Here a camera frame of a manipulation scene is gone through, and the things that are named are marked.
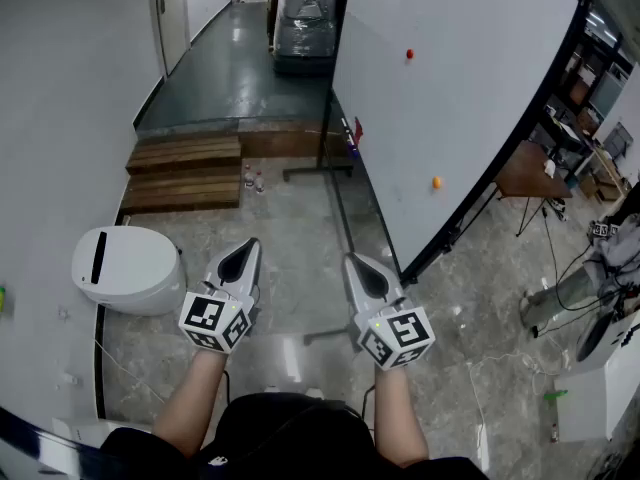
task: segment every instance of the door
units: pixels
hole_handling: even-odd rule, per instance
[[[186,0],[156,0],[162,52],[167,74],[189,48]]]

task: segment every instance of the plastic bottle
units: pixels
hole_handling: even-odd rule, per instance
[[[255,181],[256,192],[258,192],[258,194],[262,194],[264,192],[264,178],[262,177],[262,171],[258,171],[256,174],[258,175]]]
[[[251,174],[251,166],[249,164],[244,166],[244,187],[245,188],[252,188],[253,184],[255,182],[255,179],[253,177],[253,174]]]

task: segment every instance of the green object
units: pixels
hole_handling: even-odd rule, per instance
[[[555,400],[556,398],[560,398],[561,396],[566,395],[568,392],[569,391],[567,391],[566,389],[563,389],[562,391],[556,391],[555,393],[547,393],[546,395],[544,395],[544,399]]]

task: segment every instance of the white trash can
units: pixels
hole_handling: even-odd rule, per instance
[[[133,315],[161,315],[186,294],[180,255],[166,236],[135,226],[92,229],[78,242],[73,282],[91,300]]]

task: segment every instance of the black shirt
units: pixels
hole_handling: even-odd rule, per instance
[[[486,478],[461,457],[401,469],[378,454],[364,421],[344,402],[293,393],[234,400],[214,441],[189,460],[162,439],[128,428],[112,432],[102,450],[130,462],[132,476],[147,478]]]

